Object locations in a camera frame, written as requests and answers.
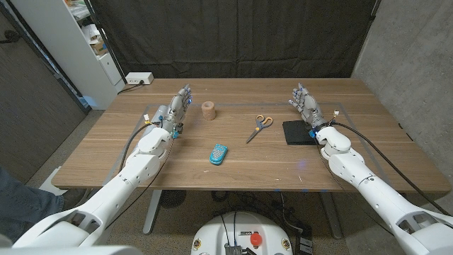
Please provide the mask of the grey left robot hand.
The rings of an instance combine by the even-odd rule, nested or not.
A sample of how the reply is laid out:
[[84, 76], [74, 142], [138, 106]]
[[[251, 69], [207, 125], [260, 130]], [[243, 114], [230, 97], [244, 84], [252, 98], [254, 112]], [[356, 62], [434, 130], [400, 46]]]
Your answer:
[[183, 131], [183, 121], [188, 106], [192, 102], [191, 88], [186, 84], [171, 100], [162, 120], [161, 127], [177, 138]]

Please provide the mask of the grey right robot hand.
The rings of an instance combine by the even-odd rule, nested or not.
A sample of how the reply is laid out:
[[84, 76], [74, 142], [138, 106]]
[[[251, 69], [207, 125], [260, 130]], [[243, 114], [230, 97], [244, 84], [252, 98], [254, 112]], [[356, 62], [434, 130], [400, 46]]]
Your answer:
[[298, 83], [298, 88], [293, 89], [292, 96], [293, 99], [288, 100], [289, 104], [297, 109], [302, 120], [310, 124], [312, 128], [327, 123], [316, 99], [302, 83]]

